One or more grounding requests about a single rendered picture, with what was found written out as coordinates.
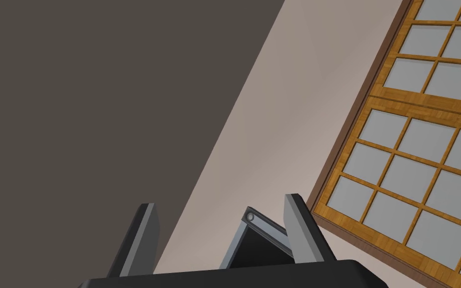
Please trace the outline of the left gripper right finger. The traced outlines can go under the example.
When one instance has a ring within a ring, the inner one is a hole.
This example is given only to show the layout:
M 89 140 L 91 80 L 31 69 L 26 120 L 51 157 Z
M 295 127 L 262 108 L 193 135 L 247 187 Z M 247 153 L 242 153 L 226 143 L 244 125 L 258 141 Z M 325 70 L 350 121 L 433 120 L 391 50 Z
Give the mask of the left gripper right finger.
M 306 203 L 297 193 L 284 197 L 283 224 L 295 263 L 337 260 Z

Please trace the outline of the wooden lattice window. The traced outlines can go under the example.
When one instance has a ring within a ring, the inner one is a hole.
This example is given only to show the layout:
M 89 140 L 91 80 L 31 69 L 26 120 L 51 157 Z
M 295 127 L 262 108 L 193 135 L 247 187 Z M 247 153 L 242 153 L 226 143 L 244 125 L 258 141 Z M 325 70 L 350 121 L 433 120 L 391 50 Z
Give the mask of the wooden lattice window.
M 402 0 L 309 198 L 318 223 L 461 288 L 461 0 Z

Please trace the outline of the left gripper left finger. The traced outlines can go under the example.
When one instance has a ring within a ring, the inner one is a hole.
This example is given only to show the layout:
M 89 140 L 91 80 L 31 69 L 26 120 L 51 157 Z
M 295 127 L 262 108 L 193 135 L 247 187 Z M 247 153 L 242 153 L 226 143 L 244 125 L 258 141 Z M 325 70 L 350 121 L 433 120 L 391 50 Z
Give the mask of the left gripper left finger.
M 127 230 L 108 278 L 150 275 L 156 267 L 160 236 L 157 206 L 143 203 L 138 207 Z

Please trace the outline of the grey framed black appliance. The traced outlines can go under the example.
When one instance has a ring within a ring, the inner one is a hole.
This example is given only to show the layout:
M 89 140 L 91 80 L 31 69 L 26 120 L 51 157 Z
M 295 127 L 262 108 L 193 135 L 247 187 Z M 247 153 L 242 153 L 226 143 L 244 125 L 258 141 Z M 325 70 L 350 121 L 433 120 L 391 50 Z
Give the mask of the grey framed black appliance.
M 220 269 L 294 264 L 285 228 L 248 206 Z

